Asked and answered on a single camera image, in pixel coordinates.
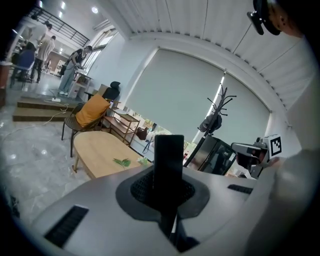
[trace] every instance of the person in white shirt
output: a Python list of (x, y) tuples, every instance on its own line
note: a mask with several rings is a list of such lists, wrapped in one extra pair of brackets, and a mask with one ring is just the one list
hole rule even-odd
[(42, 66), (43, 66), (44, 62), (46, 61), (46, 59), (48, 58), (48, 55), (55, 48), (55, 43), (54, 43), (55, 40), (56, 40), (56, 36), (53, 35), (50, 39), (44, 40), (42, 45), (39, 47), (39, 52), (38, 52), (38, 55), (35, 57), (34, 64), (32, 67), (32, 72), (30, 75), (31, 83), (34, 82), (36, 70), (38, 72), (38, 77), (37, 77), (36, 82), (37, 83), (40, 82)]
[(46, 33), (52, 29), (52, 25), (49, 22), (45, 24), (39, 24), (34, 27), (29, 28), (27, 43), (27, 49), (31, 49), (34, 52), (38, 49), (39, 43), (45, 38)]

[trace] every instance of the wooden coffee table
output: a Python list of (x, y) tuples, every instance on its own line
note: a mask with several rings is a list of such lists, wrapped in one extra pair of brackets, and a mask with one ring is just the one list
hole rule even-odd
[[(137, 160), (141, 156), (123, 144), (118, 138), (104, 131), (87, 131), (74, 138), (76, 153), (75, 163), (72, 166), (77, 172), (79, 159), (91, 179), (122, 172), (126, 169), (141, 166)], [(128, 167), (122, 167), (114, 159), (129, 159)]]

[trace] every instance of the staircase railing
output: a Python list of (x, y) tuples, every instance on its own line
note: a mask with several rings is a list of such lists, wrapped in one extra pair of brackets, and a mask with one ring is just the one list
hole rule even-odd
[(33, 15), (36, 15), (38, 21), (41, 23), (48, 21), (52, 24), (53, 30), (61, 33), (82, 47), (85, 46), (85, 44), (89, 41), (87, 37), (75, 30), (73, 27), (69, 26), (58, 17), (40, 7), (34, 6), (26, 16), (31, 18)]

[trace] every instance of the black chair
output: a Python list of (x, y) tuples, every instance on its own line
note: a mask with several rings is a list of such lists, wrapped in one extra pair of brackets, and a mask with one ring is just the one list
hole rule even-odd
[(78, 113), (84, 106), (84, 103), (78, 104), (73, 111), (71, 112), (69, 117), (66, 117), (63, 122), (63, 127), (62, 127), (62, 135), (61, 135), (61, 140), (64, 140), (64, 132), (65, 132), (65, 125), (68, 126), (70, 129), (72, 129), (71, 133), (71, 139), (70, 139), (70, 157), (72, 158), (72, 153), (73, 153), (73, 147), (74, 147), (74, 136), (77, 132), (89, 132), (93, 131), (96, 127), (96, 125), (100, 122), (100, 120), (105, 116), (105, 111), (96, 119), (93, 120), (92, 122), (88, 123), (86, 126), (82, 127), (76, 119), (76, 113)]
[(11, 76), (10, 88), (12, 88), (12, 86), (15, 84), (15, 79), (18, 71), (21, 71), (20, 80), (22, 81), (22, 88), (25, 86), (27, 76), (28, 76), (28, 71), (31, 70), (34, 62), (35, 62), (35, 52), (33, 50), (26, 49), (19, 55), (17, 64), (11, 65), (14, 68), (14, 70)]

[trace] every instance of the wooden step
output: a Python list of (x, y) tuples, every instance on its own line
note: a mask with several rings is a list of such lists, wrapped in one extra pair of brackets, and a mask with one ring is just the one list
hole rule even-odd
[(74, 108), (80, 103), (72, 99), (61, 99), (61, 102), (49, 102), (52, 97), (48, 98), (31, 98), (31, 97), (21, 97), (17, 102), (18, 108), (27, 109), (42, 109), (42, 110), (56, 110), (65, 109), (64, 104), (68, 104), (68, 112), (72, 112)]
[(70, 112), (61, 113), (61, 110), (17, 107), (12, 120), (14, 122), (46, 122), (53, 117), (52, 122), (63, 122), (69, 116)]

